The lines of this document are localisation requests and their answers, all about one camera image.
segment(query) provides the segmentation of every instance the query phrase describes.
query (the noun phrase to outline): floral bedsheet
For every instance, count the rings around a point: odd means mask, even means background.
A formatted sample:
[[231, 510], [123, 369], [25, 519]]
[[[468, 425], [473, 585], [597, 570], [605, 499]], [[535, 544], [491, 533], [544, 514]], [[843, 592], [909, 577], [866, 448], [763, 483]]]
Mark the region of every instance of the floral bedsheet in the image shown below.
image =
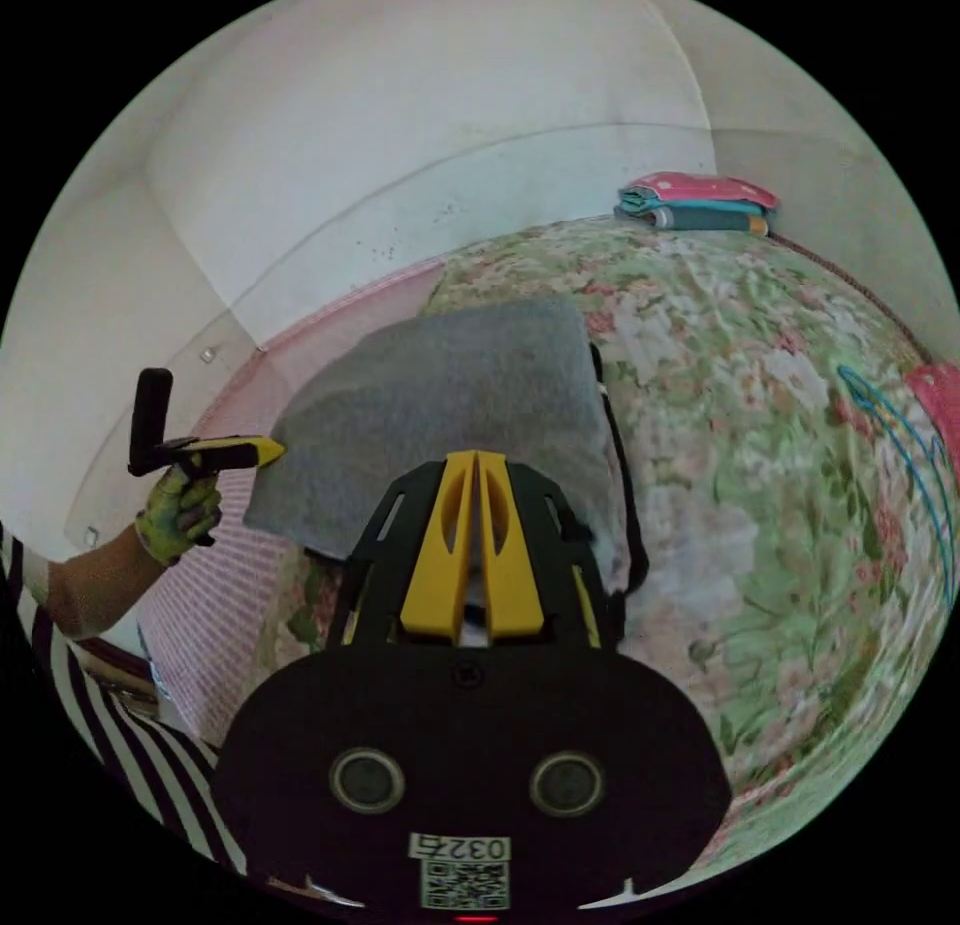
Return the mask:
[[[953, 590], [942, 556], [960, 491], [901, 432], [912, 475], [839, 379], [853, 368], [931, 441], [903, 381], [922, 364], [841, 278], [735, 232], [560, 223], [452, 256], [424, 314], [577, 296], [607, 371], [651, 571], [623, 654], [681, 687], [734, 787], [718, 834], [660, 889], [774, 847], [866, 764], [916, 690]], [[261, 635], [251, 685], [322, 648], [338, 576], [303, 555]]]

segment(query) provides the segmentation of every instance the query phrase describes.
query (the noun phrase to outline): pink cloth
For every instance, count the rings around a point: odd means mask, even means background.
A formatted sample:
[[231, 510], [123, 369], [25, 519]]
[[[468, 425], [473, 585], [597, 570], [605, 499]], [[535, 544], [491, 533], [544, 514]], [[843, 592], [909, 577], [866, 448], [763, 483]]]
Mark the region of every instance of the pink cloth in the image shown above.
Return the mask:
[[685, 172], [653, 172], [634, 179], [627, 188], [649, 188], [663, 202], [687, 199], [703, 201], [747, 201], [764, 208], [776, 208], [780, 201], [772, 192], [739, 178], [720, 175], [687, 175]]
[[960, 482], [960, 368], [947, 362], [924, 365], [906, 382], [937, 426]]

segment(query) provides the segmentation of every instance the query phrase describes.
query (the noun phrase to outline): gray blanket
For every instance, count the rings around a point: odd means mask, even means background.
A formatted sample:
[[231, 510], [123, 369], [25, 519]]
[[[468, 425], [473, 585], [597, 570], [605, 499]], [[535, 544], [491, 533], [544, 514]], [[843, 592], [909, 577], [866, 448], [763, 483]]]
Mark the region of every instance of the gray blanket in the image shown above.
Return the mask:
[[257, 473], [251, 528], [345, 559], [395, 479], [449, 452], [501, 452], [560, 486], [593, 531], [607, 589], [623, 587], [620, 472], [569, 298], [384, 328], [308, 381], [272, 437], [288, 451]]

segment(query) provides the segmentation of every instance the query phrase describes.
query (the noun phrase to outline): green floral glove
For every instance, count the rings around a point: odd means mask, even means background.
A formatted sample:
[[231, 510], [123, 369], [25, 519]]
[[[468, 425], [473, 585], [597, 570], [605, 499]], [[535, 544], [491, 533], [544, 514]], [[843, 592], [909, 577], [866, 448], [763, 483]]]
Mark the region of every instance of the green floral glove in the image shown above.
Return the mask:
[[172, 465], [153, 486], [134, 528], [149, 555], [169, 568], [216, 528], [221, 516], [216, 476], [191, 481], [179, 465]]

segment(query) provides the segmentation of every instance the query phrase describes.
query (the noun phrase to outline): screw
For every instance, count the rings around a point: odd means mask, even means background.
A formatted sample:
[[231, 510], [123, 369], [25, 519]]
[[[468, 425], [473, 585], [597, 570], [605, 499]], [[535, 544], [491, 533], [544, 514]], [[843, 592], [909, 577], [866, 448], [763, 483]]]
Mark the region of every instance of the screw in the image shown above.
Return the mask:
[[460, 688], [478, 688], [483, 684], [483, 669], [476, 662], [457, 662], [453, 666], [453, 684]]

